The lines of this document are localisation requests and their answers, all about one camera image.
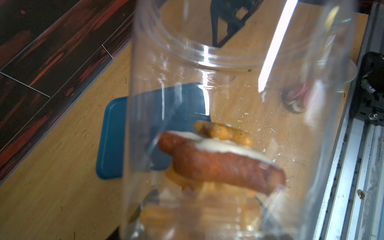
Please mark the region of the yellow swirl cookie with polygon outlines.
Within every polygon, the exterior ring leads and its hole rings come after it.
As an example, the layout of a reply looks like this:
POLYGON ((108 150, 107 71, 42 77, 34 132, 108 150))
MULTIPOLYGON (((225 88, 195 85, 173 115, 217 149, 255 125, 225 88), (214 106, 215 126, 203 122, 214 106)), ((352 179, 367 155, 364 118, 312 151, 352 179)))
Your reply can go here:
POLYGON ((229 125, 197 121, 194 124, 194 129, 198 134, 212 139, 231 141, 246 147, 252 147, 254 144, 254 139, 250 134, 229 125))

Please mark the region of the brown iced star cookie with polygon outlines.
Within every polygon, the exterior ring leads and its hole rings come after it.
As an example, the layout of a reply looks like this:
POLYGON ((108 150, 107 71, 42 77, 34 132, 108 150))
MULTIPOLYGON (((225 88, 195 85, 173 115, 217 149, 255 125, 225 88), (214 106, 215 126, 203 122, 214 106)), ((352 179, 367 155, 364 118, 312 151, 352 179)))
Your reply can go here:
POLYGON ((267 196, 286 187, 283 169, 249 147, 190 132, 160 134, 158 148, 172 157, 174 171, 196 182, 224 183, 267 196))

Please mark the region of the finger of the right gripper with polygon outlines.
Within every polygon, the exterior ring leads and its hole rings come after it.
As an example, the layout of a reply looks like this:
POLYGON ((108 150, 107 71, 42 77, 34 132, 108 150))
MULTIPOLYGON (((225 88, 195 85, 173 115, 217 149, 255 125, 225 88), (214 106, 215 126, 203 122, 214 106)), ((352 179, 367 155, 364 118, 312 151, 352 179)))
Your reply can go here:
POLYGON ((221 48, 228 42, 231 37, 245 26, 246 21, 259 9, 262 3, 263 0, 211 1, 212 46, 221 48), (239 19, 237 13, 241 8, 248 12, 239 19), (218 41, 219 19, 227 23, 227 35, 221 41, 218 41))

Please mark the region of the clear jar with star cookies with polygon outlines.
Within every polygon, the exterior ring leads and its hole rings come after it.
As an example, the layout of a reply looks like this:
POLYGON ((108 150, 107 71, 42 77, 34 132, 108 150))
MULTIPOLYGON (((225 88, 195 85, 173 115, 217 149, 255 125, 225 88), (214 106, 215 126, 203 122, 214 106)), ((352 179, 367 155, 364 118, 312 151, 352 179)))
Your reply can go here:
POLYGON ((221 48, 211 1, 138 1, 134 17, 124 171, 123 240, 311 240, 341 122, 356 23, 354 1, 263 1, 221 48), (269 196, 178 175, 172 157, 146 147, 148 91, 200 83, 213 123, 250 134, 252 150, 284 170, 269 196), (288 111, 284 88, 313 86, 307 110, 288 111))

